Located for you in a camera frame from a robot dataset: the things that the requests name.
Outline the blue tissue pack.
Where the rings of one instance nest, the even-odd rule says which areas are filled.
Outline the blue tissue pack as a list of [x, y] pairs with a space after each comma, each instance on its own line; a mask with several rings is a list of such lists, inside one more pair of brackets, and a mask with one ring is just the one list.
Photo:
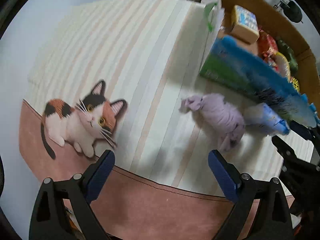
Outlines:
[[266, 103], [250, 106], [244, 110], [244, 120], [247, 126], [258, 128], [262, 133], [288, 135], [290, 128]]

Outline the yellow silver scrub sponge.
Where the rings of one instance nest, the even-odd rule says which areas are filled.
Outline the yellow silver scrub sponge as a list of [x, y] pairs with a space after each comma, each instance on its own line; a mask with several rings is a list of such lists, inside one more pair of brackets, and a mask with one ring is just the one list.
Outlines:
[[290, 82], [291, 79], [291, 72], [290, 72], [290, 65], [287, 61], [286, 57], [280, 53], [276, 52], [272, 55], [272, 59], [276, 63], [278, 70], [277, 72], [285, 79], [287, 79], [288, 82]]

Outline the green snack bag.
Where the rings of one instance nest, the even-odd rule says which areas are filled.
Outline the green snack bag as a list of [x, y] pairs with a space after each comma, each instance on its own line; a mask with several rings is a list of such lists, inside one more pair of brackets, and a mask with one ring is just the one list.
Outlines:
[[281, 38], [276, 39], [276, 43], [279, 52], [286, 57], [289, 63], [291, 76], [295, 76], [298, 72], [298, 63], [296, 61], [294, 51]]

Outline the purple cloth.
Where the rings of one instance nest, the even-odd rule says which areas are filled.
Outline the purple cloth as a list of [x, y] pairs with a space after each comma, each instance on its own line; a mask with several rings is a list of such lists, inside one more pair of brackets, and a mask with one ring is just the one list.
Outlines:
[[218, 135], [217, 149], [227, 152], [241, 141], [245, 133], [242, 113], [219, 93], [193, 95], [181, 101], [181, 111], [199, 112]]

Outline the red floral snack bag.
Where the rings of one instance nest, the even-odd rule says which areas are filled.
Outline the red floral snack bag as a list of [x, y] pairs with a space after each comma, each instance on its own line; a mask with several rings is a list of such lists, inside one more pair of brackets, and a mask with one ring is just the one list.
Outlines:
[[259, 56], [274, 71], [279, 72], [278, 65], [273, 59], [274, 55], [276, 55], [276, 53], [278, 52], [278, 47], [274, 38], [263, 29], [259, 29], [259, 38], [257, 40], [257, 43]]

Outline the yellow blue boxed item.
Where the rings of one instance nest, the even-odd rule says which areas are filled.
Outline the yellow blue boxed item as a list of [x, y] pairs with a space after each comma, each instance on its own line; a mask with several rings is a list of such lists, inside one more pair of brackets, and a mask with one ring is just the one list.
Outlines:
[[248, 44], [255, 43], [260, 36], [255, 14], [235, 5], [231, 13], [231, 35]]

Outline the blue green milk carton box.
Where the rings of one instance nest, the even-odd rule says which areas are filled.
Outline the blue green milk carton box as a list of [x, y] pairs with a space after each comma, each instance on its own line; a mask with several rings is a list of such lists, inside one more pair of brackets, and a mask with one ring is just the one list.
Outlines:
[[280, 117], [306, 127], [319, 125], [317, 109], [289, 81], [261, 58], [236, 44], [234, 38], [217, 38], [200, 69], [200, 76], [227, 86], [256, 103], [266, 103]]

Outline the brown cardboard box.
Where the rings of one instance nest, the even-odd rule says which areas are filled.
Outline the brown cardboard box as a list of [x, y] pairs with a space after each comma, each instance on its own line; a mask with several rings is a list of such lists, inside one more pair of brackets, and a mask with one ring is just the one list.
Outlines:
[[[315, 65], [315, 57], [299, 31], [279, 12], [275, 11], [263, 0], [221, 0], [225, 10], [224, 24], [229, 25], [230, 13], [235, 5], [240, 5], [255, 14], [257, 22], [262, 29], [273, 38], [280, 37], [293, 49], [298, 61], [297, 79], [300, 84], [299, 94], [306, 94], [308, 103], [313, 103], [319, 114], [319, 76]], [[257, 45], [241, 48], [256, 55]]]

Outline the striped cat table mat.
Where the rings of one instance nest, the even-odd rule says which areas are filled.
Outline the striped cat table mat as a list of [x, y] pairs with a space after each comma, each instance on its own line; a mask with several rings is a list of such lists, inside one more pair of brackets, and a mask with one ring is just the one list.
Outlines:
[[102, 0], [74, 7], [30, 72], [20, 153], [38, 179], [82, 172], [112, 142], [116, 165], [93, 211], [122, 239], [210, 239], [231, 209], [207, 164], [218, 135], [192, 95], [255, 103], [200, 76], [228, 35], [221, 0]]

